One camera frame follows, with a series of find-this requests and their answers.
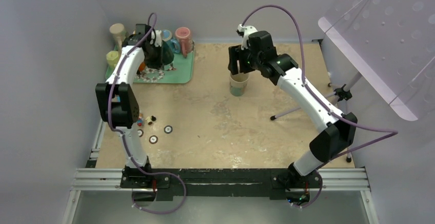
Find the blue handled mug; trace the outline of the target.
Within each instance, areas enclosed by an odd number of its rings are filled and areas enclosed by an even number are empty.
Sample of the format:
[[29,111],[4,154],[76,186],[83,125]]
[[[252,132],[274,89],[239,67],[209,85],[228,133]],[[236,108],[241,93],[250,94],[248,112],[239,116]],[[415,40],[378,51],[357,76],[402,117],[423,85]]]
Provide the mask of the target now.
[[162,30],[162,40],[167,43],[173,53],[179,54],[181,52],[181,45],[170,30]]

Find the pink ghost mug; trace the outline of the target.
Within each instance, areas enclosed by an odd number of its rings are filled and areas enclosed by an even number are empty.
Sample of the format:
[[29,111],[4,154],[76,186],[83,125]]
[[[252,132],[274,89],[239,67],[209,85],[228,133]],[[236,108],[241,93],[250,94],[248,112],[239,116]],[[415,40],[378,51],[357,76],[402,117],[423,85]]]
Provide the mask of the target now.
[[180,44],[183,57],[187,58],[188,54],[193,50],[193,40],[190,29],[187,27],[177,28],[175,31],[175,37]]

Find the light green mug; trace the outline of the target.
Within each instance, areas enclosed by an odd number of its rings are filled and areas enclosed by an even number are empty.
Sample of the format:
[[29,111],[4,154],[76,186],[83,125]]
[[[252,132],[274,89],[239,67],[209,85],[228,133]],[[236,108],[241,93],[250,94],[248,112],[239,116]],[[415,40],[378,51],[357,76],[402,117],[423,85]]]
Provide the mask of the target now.
[[118,62],[119,62],[119,60],[120,60],[120,53],[118,52],[118,51],[109,51],[107,54],[106,54],[106,62],[107,62],[107,64],[108,64],[108,66],[111,68],[111,69],[115,69],[116,68],[116,66],[117,66],[117,64],[118,64]]

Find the orange mug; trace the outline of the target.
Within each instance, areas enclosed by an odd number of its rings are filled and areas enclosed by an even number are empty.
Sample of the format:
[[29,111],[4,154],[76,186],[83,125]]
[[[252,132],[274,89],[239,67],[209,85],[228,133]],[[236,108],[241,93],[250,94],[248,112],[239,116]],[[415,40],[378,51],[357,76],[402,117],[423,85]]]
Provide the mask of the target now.
[[142,62],[142,63],[140,64],[138,70],[139,70],[140,72],[142,72],[142,71],[145,69],[145,67],[146,67],[145,63]]

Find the dark green mug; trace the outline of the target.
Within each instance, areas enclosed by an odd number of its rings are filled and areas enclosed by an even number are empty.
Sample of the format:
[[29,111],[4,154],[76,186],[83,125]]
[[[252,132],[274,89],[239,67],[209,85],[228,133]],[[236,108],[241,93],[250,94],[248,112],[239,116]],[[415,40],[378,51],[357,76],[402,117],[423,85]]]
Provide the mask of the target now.
[[169,45],[163,41],[161,46],[161,63],[162,66],[170,65],[173,63],[174,54]]

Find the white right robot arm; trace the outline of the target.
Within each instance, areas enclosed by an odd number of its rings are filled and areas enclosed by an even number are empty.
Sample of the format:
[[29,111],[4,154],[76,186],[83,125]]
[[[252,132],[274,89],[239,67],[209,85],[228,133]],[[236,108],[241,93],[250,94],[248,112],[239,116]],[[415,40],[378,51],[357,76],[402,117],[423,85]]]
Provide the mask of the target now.
[[302,78],[302,69],[288,54],[278,54],[267,31],[248,26],[238,29],[242,43],[229,47],[228,70],[231,74],[258,70],[261,76],[289,94],[310,117],[318,135],[309,150],[291,163],[284,182],[299,187],[308,175],[352,145],[357,118],[344,114],[329,102],[312,84]]

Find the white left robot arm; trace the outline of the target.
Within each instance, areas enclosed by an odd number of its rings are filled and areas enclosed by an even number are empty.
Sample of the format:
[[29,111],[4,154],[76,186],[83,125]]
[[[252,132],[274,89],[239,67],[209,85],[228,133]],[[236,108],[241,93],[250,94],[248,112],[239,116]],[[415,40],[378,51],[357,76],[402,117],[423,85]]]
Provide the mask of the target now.
[[131,84],[140,64],[145,61],[144,43],[148,43],[145,37],[137,43],[126,42],[122,47],[121,59],[112,75],[95,87],[102,120],[118,134],[123,144],[126,155],[123,178],[135,182],[141,188],[151,185],[157,175],[174,175],[169,172],[152,171],[137,132],[140,109]]

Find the green floral tray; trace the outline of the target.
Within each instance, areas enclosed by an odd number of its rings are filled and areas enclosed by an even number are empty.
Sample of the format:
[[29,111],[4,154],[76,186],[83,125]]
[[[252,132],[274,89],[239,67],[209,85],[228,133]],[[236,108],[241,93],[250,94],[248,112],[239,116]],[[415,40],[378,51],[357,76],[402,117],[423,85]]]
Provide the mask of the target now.
[[[119,62],[123,59],[123,55],[120,56]],[[181,54],[175,54],[173,63],[166,65],[164,69],[151,69],[145,67],[145,69],[139,74],[134,74],[131,77],[126,75],[127,64],[130,60],[126,60],[121,67],[120,80],[128,80],[132,83],[158,83],[158,84],[185,84],[192,78],[193,73],[193,58],[194,53],[188,54],[187,58],[184,58]],[[113,80],[115,73],[117,72],[117,66],[115,69],[111,69],[109,66],[106,70],[106,80]]]

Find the small beige black toy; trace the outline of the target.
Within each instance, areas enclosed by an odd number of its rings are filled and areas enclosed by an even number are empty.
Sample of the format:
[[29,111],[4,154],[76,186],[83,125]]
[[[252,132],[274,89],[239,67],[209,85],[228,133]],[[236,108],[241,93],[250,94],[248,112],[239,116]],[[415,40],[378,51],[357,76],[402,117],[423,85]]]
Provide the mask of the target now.
[[147,116],[145,118],[146,124],[152,125],[156,121],[156,117],[153,115]]

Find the small colourful toy figure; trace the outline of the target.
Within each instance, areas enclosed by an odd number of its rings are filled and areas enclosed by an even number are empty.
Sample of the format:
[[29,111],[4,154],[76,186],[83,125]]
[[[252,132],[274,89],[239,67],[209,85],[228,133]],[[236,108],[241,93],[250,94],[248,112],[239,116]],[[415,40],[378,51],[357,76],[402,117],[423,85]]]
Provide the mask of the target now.
[[139,113],[139,116],[138,116],[136,123],[139,127],[143,126],[143,114],[142,113]]

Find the round black white disc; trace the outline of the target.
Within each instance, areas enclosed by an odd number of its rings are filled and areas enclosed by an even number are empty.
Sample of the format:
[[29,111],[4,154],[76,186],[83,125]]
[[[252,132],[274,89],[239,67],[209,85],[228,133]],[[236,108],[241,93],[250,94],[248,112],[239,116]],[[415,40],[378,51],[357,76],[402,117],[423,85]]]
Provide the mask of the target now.
[[165,126],[165,127],[164,127],[164,132],[165,132],[166,134],[170,134],[170,133],[172,133],[172,132],[173,132],[173,127],[172,127],[171,125],[167,125],[167,126]]

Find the round dark disc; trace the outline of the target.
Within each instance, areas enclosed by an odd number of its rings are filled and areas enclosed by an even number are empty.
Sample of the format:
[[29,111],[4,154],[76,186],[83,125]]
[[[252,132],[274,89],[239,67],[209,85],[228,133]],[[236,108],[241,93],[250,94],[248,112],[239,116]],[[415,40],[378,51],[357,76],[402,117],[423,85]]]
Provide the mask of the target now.
[[144,131],[142,129],[138,129],[137,133],[138,133],[139,137],[142,137],[144,135]]

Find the round brown white disc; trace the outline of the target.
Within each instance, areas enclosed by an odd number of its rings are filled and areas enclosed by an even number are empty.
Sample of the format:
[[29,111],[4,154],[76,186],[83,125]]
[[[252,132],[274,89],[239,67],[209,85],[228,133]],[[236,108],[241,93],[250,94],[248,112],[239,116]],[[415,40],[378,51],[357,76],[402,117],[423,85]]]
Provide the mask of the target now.
[[158,142],[159,138],[156,135],[152,135],[149,137],[149,143],[150,144],[156,144]]

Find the translucent perforated panel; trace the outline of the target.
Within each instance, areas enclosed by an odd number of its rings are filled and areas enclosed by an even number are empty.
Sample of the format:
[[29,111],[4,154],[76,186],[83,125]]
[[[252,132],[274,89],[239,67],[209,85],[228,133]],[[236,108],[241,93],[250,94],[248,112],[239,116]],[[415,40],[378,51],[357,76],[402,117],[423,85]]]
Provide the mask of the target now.
[[434,0],[335,0],[318,25],[400,118],[434,112]]

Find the aluminium frame rail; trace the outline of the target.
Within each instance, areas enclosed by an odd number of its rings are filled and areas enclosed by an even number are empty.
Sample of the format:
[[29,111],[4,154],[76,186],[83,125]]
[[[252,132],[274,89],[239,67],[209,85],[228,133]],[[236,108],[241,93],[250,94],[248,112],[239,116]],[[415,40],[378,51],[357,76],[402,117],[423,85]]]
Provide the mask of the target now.
[[[104,125],[100,124],[94,139],[93,148],[87,166],[85,168],[79,168],[76,171],[67,205],[67,211],[64,215],[64,223],[73,222],[78,197],[82,192],[125,191],[152,194],[148,189],[140,189],[139,191],[122,189],[120,187],[120,182],[123,169],[98,169],[95,166],[104,132]],[[318,173],[314,174],[320,177],[320,187],[306,192],[298,191],[296,197],[298,201],[295,204],[297,209],[300,209],[308,202],[318,199],[317,192],[356,192],[357,196],[362,199],[363,211],[367,216],[368,222],[378,223],[379,219],[372,203],[370,184],[365,169],[326,168],[320,169]]]

